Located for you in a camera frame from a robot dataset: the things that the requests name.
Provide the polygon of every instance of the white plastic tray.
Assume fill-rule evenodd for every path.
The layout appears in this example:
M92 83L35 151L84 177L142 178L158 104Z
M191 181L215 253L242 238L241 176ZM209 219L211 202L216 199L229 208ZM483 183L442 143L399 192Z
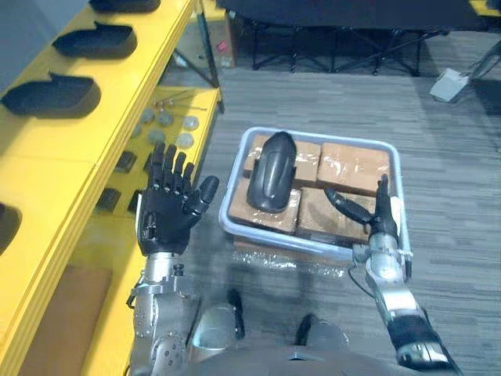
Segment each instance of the white plastic tray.
M353 250L351 248L340 247L334 244L321 243L314 240L302 239L293 235L276 233L271 230L258 229L251 226L242 225L232 221L228 215L229 206L233 199L233 194L238 186L238 182L243 176L243 164L254 138L259 135L271 136L276 132L288 132L295 140L309 143L341 143L346 145L365 147L367 149L376 149L386 151L390 155L390 195L400 198L400 239L399 245L403 251L410 251L409 233L407 231L404 193L402 188L402 176L400 173L400 157L398 151L389 143L372 141L369 139L352 139L348 137L337 137L320 135L307 132L295 132L288 129L254 127L249 128L243 134L240 140L240 146L235 161L233 162L232 172L226 187L225 197L223 198L221 208L219 209L219 222L223 229L233 235L246 237L259 244L267 244L281 248L289 248L295 251L323 255L339 261L352 260Z

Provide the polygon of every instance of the white object on floor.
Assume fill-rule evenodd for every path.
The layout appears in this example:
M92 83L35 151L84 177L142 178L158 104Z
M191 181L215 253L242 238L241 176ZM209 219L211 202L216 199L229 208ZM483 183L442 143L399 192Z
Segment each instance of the white object on floor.
M463 88L470 78L450 68L446 68L431 87L430 94L442 102L450 102Z

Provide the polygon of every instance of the cardboard box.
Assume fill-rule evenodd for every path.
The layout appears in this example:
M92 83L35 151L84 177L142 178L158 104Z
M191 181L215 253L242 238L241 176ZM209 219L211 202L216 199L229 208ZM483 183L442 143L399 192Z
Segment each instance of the cardboard box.
M390 156L382 150L324 143L317 183L339 192L376 196L377 181L390 178Z
M66 267L19 375L81 374L110 282L108 270Z
M374 197L343 194L349 200L361 204L373 213ZM323 190L303 188L297 220L296 235L306 239L349 246L367 244L369 231L364 226L341 214L330 202Z
M259 159L268 136L257 136L247 154L247 159L243 165L243 173L246 177L251 177L254 170L254 162ZM294 177L294 187L315 186L316 176L319 168L321 146L315 143L304 143L295 141L297 147L296 155L296 175Z
M263 227L281 233L294 233L296 230L297 210L301 200L300 190L291 190L287 208L281 213L267 213L253 208L247 203L247 189L249 179L241 179L232 203L229 207L229 216L237 222L247 225Z
M217 17L213 20L207 19L207 28L211 36L212 53L214 54L216 66L223 68L235 67L242 31L241 22L230 19L228 14L224 13L220 20ZM204 44L196 19L186 26L176 48L197 67L208 67Z

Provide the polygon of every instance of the yellow table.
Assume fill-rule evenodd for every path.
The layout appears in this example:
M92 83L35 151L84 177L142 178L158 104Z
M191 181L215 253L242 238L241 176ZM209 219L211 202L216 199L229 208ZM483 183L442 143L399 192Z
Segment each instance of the yellow table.
M102 93L97 108L81 119L50 120L16 116L0 106L0 200L22 213L19 232L0 256L0 283L8 286L0 308L0 375L19 370L74 245L195 9L196 0L169 0L153 13L103 15L87 5L63 34L93 27L94 20L131 25L138 39L134 53L123 60L71 59L49 45L12 86L47 78L48 71L90 76ZM211 118L220 92L207 92Z
M186 89L159 86L150 102L184 90ZM125 301L145 263L135 239L135 216L127 210L127 207L134 191L144 189L146 186L148 175L143 171L143 166L152 151L152 145L148 140L150 130L162 129L167 137L166 142L173 143L175 137L184 132L181 126L182 118L196 116L200 123L192 132L196 143L183 151L186 153L186 162L191 161L196 166L200 163L219 96L218 91L213 89L196 89L189 93L193 93L193 99L183 101L183 105L207 108L207 110L175 108L172 113L177 116L173 125L161 128L155 121L143 128L140 137L129 141L125 149L137 157L131 171L114 172L106 185L118 190L121 193L120 199L112 214L94 214L90 218L70 260L78 266L99 267L113 271L111 286L85 361L84 374L123 374L127 367L134 328L132 311L125 305Z
M488 8L486 3L486 0L470 0L471 6L479 16L501 17L498 10Z

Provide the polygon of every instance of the black cable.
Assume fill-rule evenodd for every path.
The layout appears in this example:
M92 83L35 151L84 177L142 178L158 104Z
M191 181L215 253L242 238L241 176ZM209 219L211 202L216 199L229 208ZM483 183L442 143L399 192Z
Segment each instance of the black cable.
M372 299L375 299L374 295L372 295L370 292L368 292L351 274L351 271L357 267L357 264L354 264L348 268L348 275L350 276L350 279L353 281L354 284L357 285L357 287L365 292L368 296L370 296Z

